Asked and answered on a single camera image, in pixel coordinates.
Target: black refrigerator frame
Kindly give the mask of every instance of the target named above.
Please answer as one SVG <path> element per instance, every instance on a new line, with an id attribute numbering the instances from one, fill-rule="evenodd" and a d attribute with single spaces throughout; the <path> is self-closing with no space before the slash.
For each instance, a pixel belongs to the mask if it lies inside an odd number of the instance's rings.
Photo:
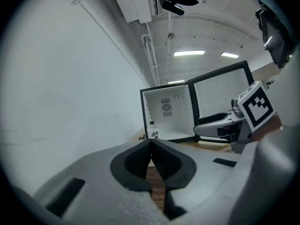
<path id="1" fill-rule="evenodd" d="M 170 84 L 170 85 L 164 85 L 164 86 L 159 86 L 159 87 L 153 87 L 153 88 L 147 88 L 147 89 L 142 89 L 140 90 L 140 95 L 141 95 L 141 103 L 142 103 L 142 115 L 143 115 L 143 120 L 144 120 L 144 128 L 145 128 L 145 138 L 148 139 L 148 134 L 147 134 L 147 121 L 146 121 L 146 114 L 145 114 L 145 107 L 144 107 L 144 99 L 143 99 L 143 93 L 146 91 L 151 91 L 151 90 L 158 90 L 158 89 L 163 89 L 163 88 L 170 88 L 170 87 L 177 87 L 177 86 L 183 86 L 183 85 L 188 85 L 188 90 L 190 93 L 191 97 L 191 102 L 192 102 L 192 110 L 193 110 L 193 115 L 194 115 L 194 125 L 197 126 L 199 125 L 199 107 L 198 107 L 198 101 L 197 101 L 197 95 L 195 91 L 194 84 L 206 79 L 209 79 L 211 77 L 215 77 L 224 73 L 228 73 L 234 70 L 238 69 L 244 69 L 247 81 L 249 83 L 249 86 L 254 82 L 251 71 L 249 69 L 247 61 L 242 61 L 239 63 L 235 63 L 233 65 L 227 66 L 220 68 L 218 70 L 212 71 L 210 73 L 206 73 L 204 75 L 201 75 L 199 77 L 190 79 L 184 83 L 178 83 L 178 84 Z M 205 142 L 213 142 L 213 143 L 228 143 L 226 141 L 218 141 L 218 140 L 209 140 L 209 139 L 202 139 L 200 136 L 196 135 L 193 137 L 187 137 L 187 138 L 181 138 L 181 139 L 174 139 L 174 140 L 169 140 L 174 143 L 182 143 L 186 142 L 189 140 L 194 140 L 195 142 L 198 141 L 205 141 Z"/>

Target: wooden floor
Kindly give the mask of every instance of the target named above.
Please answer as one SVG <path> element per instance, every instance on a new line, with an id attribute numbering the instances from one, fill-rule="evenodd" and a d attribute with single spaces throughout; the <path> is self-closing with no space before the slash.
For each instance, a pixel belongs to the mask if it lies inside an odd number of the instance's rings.
<path id="1" fill-rule="evenodd" d="M 152 186 L 152 200 L 163 211 L 165 203 L 165 184 L 155 167 L 148 167 L 146 181 Z"/>

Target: ceiling pipe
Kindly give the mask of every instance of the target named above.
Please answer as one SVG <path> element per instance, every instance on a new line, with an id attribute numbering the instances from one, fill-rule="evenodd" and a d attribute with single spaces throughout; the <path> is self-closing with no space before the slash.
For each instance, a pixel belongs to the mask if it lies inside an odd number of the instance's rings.
<path id="1" fill-rule="evenodd" d="M 170 39 L 168 39 L 168 56 L 167 56 L 167 72 L 166 72 L 166 84 L 168 84 L 168 73 L 169 73 L 169 58 L 170 58 Z"/>
<path id="2" fill-rule="evenodd" d="M 148 45 L 148 43 L 146 43 L 146 41 L 145 41 L 145 37 L 147 37 L 147 36 L 149 36 L 149 34 L 142 35 L 141 39 L 142 39 L 142 43 L 143 43 L 143 45 L 144 45 L 144 49 L 145 49 L 146 56 L 147 56 L 147 59 L 148 59 L 150 71 L 151 71 L 151 73 L 152 73 L 152 78 L 153 78 L 153 81 L 154 81 L 154 85 L 157 87 L 157 86 L 158 86 L 158 83 L 157 83 L 157 78 L 156 78 L 155 72 L 154 72 L 153 62 L 152 62 L 151 57 L 149 56 L 149 53 L 150 53 L 149 45 Z"/>
<path id="3" fill-rule="evenodd" d="M 153 36 L 151 33 L 151 28 L 149 26 L 149 23 L 146 23 L 146 28 L 148 31 L 148 36 L 150 39 L 150 45 L 151 45 L 151 50 L 152 50 L 152 55 L 153 55 L 153 60 L 154 60 L 154 65 L 155 65 L 155 69 L 156 69 L 156 77 L 157 77 L 157 83 L 160 86 L 160 82 L 159 82 L 159 75 L 158 75 L 158 61 L 156 59 L 156 54 L 155 54 L 155 48 L 154 48 L 154 42 L 153 42 Z"/>

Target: refrigerator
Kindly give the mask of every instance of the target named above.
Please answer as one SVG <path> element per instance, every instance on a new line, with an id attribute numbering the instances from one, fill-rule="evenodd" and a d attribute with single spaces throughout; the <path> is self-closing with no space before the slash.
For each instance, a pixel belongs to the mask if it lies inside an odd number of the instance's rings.
<path id="1" fill-rule="evenodd" d="M 145 137 L 150 121 L 154 121 L 160 139 L 228 143 L 226 139 L 198 136 L 194 126 L 206 123 L 206 118 L 219 120 L 220 113 L 231 110 L 231 99 L 253 82 L 248 63 L 243 61 L 185 83 L 140 90 Z"/>

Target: bottle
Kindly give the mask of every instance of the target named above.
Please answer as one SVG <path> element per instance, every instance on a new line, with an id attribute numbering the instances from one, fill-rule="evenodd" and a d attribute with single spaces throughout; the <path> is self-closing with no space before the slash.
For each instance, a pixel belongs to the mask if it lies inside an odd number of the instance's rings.
<path id="1" fill-rule="evenodd" d="M 158 138 L 158 127 L 154 125 L 154 121 L 150 122 L 150 126 L 147 128 L 149 139 L 159 139 Z"/>

